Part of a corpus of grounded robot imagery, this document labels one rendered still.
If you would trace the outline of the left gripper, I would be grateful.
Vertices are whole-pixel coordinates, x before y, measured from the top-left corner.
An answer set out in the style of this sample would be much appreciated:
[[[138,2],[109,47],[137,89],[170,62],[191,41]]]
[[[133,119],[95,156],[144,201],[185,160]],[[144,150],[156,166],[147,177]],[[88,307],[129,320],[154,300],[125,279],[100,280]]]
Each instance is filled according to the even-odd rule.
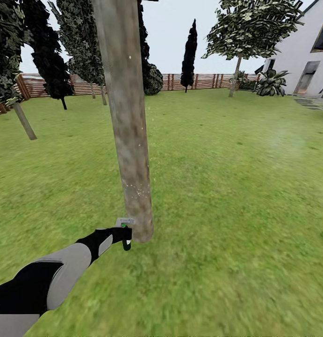
[[[115,227],[115,230],[118,232],[118,241],[122,242],[122,240],[131,240],[132,239],[132,228],[125,227]]]

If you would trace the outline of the pesticide atomizer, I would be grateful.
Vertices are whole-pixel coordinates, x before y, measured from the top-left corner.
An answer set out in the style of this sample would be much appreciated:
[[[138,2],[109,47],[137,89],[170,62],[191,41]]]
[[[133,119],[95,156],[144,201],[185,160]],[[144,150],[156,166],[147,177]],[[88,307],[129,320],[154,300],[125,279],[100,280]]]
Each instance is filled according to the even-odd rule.
[[[122,240],[123,243],[123,249],[125,251],[128,251],[131,249],[131,240]]]

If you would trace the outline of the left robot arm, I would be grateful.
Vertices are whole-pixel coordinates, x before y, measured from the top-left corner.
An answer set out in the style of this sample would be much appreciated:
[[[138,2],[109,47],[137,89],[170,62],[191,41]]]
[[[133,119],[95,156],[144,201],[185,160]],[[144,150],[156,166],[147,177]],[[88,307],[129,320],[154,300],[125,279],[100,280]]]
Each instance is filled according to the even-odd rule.
[[[87,268],[113,243],[132,239],[131,218],[98,228],[74,244],[44,255],[0,285],[0,337],[23,337],[48,310],[57,309]]]

